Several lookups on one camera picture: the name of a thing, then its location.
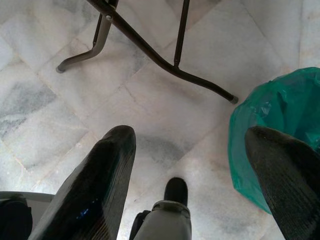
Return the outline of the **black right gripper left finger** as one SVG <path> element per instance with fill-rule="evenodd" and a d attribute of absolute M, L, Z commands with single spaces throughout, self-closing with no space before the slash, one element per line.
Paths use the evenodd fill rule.
<path fill-rule="evenodd" d="M 29 239 L 115 240 L 135 154 L 132 127 L 109 130 L 63 182 Z"/>

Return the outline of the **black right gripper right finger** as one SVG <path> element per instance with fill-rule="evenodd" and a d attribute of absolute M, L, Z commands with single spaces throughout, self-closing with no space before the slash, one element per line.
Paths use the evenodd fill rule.
<path fill-rule="evenodd" d="M 246 131 L 245 150 L 284 238 L 318 240 L 320 155 L 303 141 L 263 126 Z"/>

